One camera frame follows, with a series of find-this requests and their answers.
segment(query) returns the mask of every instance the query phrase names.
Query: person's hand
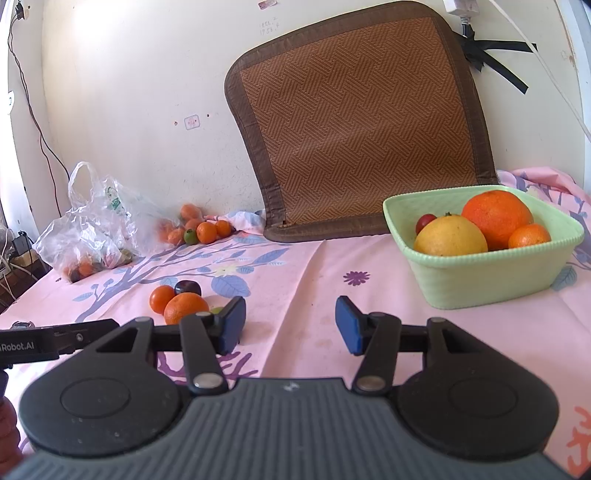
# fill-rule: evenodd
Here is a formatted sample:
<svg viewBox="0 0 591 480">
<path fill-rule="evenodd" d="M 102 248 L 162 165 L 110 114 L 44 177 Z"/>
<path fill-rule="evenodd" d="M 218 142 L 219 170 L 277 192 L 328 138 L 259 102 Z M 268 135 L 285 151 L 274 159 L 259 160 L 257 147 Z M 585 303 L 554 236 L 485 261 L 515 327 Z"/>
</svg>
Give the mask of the person's hand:
<svg viewBox="0 0 591 480">
<path fill-rule="evenodd" d="M 12 470 L 22 460 L 18 448 L 21 433 L 17 429 L 17 412 L 4 397 L 0 404 L 0 475 Z"/>
</svg>

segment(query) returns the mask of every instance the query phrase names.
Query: white power strip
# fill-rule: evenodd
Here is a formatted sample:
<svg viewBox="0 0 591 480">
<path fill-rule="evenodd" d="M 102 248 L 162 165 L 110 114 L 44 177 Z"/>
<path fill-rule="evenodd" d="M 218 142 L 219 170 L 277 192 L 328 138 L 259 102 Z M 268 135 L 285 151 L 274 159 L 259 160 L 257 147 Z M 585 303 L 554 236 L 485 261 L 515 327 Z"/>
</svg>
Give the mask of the white power strip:
<svg viewBox="0 0 591 480">
<path fill-rule="evenodd" d="M 476 0 L 443 0 L 447 13 L 458 17 L 474 17 L 480 13 Z"/>
</svg>

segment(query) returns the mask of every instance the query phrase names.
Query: metal pivot screw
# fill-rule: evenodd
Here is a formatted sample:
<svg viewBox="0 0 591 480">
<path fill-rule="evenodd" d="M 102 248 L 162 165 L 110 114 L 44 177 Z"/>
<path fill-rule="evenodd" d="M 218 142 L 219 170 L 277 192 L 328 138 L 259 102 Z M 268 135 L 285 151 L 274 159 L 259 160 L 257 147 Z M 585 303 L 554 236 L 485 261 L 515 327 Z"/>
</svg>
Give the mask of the metal pivot screw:
<svg viewBox="0 0 591 480">
<path fill-rule="evenodd" d="M 357 387 L 364 392 L 377 392 L 386 386 L 382 377 L 376 375 L 366 375 L 357 380 Z"/>
<path fill-rule="evenodd" d="M 217 388 L 223 383 L 223 378 L 218 374 L 200 374 L 193 378 L 193 385 L 197 388 Z"/>
</svg>

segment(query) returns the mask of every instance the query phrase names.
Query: black circular base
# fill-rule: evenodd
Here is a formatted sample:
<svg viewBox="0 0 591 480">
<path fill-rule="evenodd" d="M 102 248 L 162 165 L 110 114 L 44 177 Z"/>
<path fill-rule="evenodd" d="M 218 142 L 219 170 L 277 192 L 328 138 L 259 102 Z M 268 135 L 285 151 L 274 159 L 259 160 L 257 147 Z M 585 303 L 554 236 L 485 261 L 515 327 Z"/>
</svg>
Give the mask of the black circular base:
<svg viewBox="0 0 591 480">
<path fill-rule="evenodd" d="M 470 460 L 509 460 L 544 448 L 558 420 L 545 383 L 506 362 L 452 355 L 398 390 L 400 415 L 422 441 Z"/>
<path fill-rule="evenodd" d="M 20 419 L 33 444 L 61 456 L 118 455 L 149 443 L 180 409 L 175 383 L 145 362 L 105 354 L 32 383 Z"/>
</svg>

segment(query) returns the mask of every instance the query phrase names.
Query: electrical cable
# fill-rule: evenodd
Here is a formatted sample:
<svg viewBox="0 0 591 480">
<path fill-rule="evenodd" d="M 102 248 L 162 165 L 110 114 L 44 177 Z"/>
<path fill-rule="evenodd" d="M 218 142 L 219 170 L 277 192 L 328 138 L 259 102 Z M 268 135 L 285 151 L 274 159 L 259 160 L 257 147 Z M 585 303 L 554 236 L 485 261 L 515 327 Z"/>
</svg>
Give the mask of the electrical cable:
<svg viewBox="0 0 591 480">
<path fill-rule="evenodd" d="M 2 288 L 4 288 L 4 290 L 6 290 L 10 294 L 10 296 L 12 297 L 13 300 L 16 300 L 15 296 L 12 294 L 12 290 L 10 289 L 10 285 L 8 284 L 8 280 L 6 279 L 6 268 L 10 268 L 10 266 L 8 265 L 8 261 L 4 258 L 4 252 L 6 251 L 6 246 L 8 245 L 8 231 L 9 230 L 10 230 L 9 228 L 6 229 L 6 237 L 4 239 L 4 248 L 2 248 L 2 253 L 0 254 L 0 259 L 2 260 L 3 263 L 5 263 L 5 266 L 2 269 L 2 273 L 4 274 L 4 281 L 6 282 L 6 287 L 4 285 L 2 285 L 2 283 L 0 283 L 0 286 L 2 286 Z"/>
<path fill-rule="evenodd" d="M 35 127 L 39 131 L 39 147 L 41 148 L 41 153 L 45 157 L 45 160 L 47 160 L 47 167 L 49 168 L 49 173 L 50 173 L 50 176 L 51 176 L 51 181 L 53 182 L 53 192 L 54 192 L 54 197 L 55 197 L 55 200 L 56 200 L 56 207 L 57 207 L 57 211 L 58 211 L 59 215 L 61 216 L 60 204 L 59 204 L 59 202 L 57 200 L 56 180 L 55 180 L 55 178 L 53 176 L 53 171 L 51 169 L 51 163 L 50 163 L 49 157 L 47 156 L 47 154 L 43 150 L 43 144 L 45 144 L 46 148 L 51 152 L 51 154 L 56 158 L 56 160 L 62 166 L 62 168 L 66 172 L 66 176 L 68 178 L 68 181 L 70 181 L 70 173 L 68 172 L 66 166 L 59 159 L 59 157 L 55 154 L 55 152 L 49 147 L 49 145 L 47 145 L 47 141 L 45 140 L 45 136 L 43 135 L 43 130 L 39 126 L 39 123 L 37 122 L 37 118 L 35 117 L 35 113 L 33 112 L 33 107 L 31 106 L 31 98 L 29 96 L 29 88 L 28 88 L 28 85 L 27 85 L 27 81 L 25 80 L 25 75 L 24 75 L 24 72 L 22 71 L 21 63 L 18 60 L 17 55 L 14 53 L 14 48 L 12 46 L 12 42 L 14 40 L 14 35 L 12 33 L 12 27 L 15 24 L 15 22 L 16 22 L 17 19 L 18 19 L 18 17 L 15 15 L 14 17 L 12 17 L 12 20 L 10 22 L 10 28 L 9 28 L 9 31 L 8 31 L 8 50 L 10 51 L 10 53 L 12 54 L 12 56 L 14 57 L 14 61 L 17 64 L 17 67 L 18 67 L 18 70 L 19 70 L 19 73 L 20 73 L 20 77 L 21 77 L 22 87 L 24 89 L 25 98 L 27 100 L 27 105 L 28 105 L 28 108 L 29 108 L 29 114 L 31 115 L 31 119 L 33 119 L 33 123 L 35 124 Z"/>
<path fill-rule="evenodd" d="M 517 26 L 517 24 L 515 23 L 515 21 L 509 16 L 509 14 L 507 12 L 505 12 L 505 10 L 502 9 L 502 7 L 495 0 L 488 0 L 488 1 L 490 3 L 492 3 L 492 5 L 499 11 L 499 13 L 503 17 L 505 17 L 505 19 L 517 31 L 517 33 L 519 35 L 521 35 L 521 37 L 525 40 L 525 43 L 527 43 L 527 46 L 530 48 L 530 50 L 532 51 L 532 53 L 536 56 L 536 58 L 538 59 L 538 61 L 542 64 L 542 67 L 544 68 L 544 70 L 546 71 L 546 74 L 548 75 L 548 77 L 550 78 L 550 80 L 552 81 L 552 83 L 554 84 L 554 87 L 556 87 L 556 89 L 558 90 L 558 93 L 560 94 L 560 96 L 564 99 L 564 101 L 570 107 L 570 109 L 573 112 L 575 118 L 579 122 L 579 125 L 583 129 L 583 132 L 585 133 L 585 136 L 591 142 L 591 132 L 587 128 L 587 125 L 585 125 L 585 122 L 584 122 L 583 118 L 579 115 L 577 109 L 574 107 L 574 105 L 568 99 L 568 97 L 566 96 L 566 94 L 563 92 L 562 88 L 560 88 L 560 86 L 558 85 L 558 82 L 556 81 L 556 78 L 554 78 L 554 75 L 552 74 L 552 71 L 548 67 L 548 64 L 544 61 L 544 59 L 542 58 L 542 56 L 539 54 L 538 50 L 534 47 L 533 43 L 530 41 L 529 38 L 527 38 L 525 36 L 525 34 Z"/>
<path fill-rule="evenodd" d="M 22 270 L 23 272 L 29 274 L 31 276 L 31 278 L 33 278 L 33 280 L 35 280 L 35 281 L 39 280 L 35 275 L 33 275 L 31 272 L 29 272 L 26 268 L 23 268 L 20 265 L 16 265 L 12 262 L 8 262 L 8 263 L 10 264 L 11 268 L 17 268 L 19 270 Z"/>
</svg>

